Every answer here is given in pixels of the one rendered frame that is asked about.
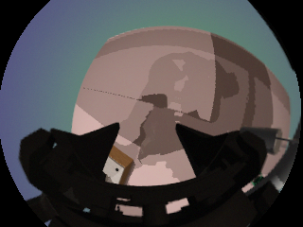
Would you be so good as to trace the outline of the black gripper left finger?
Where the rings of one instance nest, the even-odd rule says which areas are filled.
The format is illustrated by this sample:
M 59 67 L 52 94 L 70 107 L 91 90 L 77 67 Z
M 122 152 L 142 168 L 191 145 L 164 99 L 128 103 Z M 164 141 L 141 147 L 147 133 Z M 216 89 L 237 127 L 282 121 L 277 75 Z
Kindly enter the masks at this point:
M 92 178 L 101 177 L 103 168 L 105 167 L 107 156 L 117 138 L 118 130 L 120 130 L 120 122 L 114 122 L 109 126 L 103 126 L 101 129 L 76 135 L 68 131 L 50 129 L 54 133 L 54 139 L 57 145 L 62 145 L 75 152 L 80 160 L 80 165 L 88 170 Z

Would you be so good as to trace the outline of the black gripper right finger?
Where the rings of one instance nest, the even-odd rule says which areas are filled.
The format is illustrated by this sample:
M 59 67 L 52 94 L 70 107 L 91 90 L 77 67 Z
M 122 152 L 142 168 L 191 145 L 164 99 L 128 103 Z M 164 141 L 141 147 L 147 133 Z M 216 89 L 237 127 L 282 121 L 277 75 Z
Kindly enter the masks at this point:
M 211 166 L 213 160 L 223 150 L 223 144 L 236 140 L 240 133 L 235 130 L 229 133 L 220 133 L 219 136 L 213 136 L 209 135 L 209 133 L 191 129 L 183 124 L 175 125 L 175 132 L 179 136 L 182 147 L 185 148 L 190 166 L 193 167 L 196 177 L 206 174 L 206 169 Z

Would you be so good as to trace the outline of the dark green mug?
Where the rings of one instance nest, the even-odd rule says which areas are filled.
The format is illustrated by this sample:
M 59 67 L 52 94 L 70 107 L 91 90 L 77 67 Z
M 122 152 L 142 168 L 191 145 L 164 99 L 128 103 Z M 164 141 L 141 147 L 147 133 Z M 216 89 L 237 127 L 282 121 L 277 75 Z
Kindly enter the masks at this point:
M 261 175 L 261 177 L 257 177 L 257 178 L 255 179 L 255 181 L 253 182 L 253 185 L 257 185 L 258 182 L 259 182 L 259 183 L 261 182 L 261 179 L 264 179 L 264 177 L 262 177 L 262 174 L 260 174 L 260 175 Z

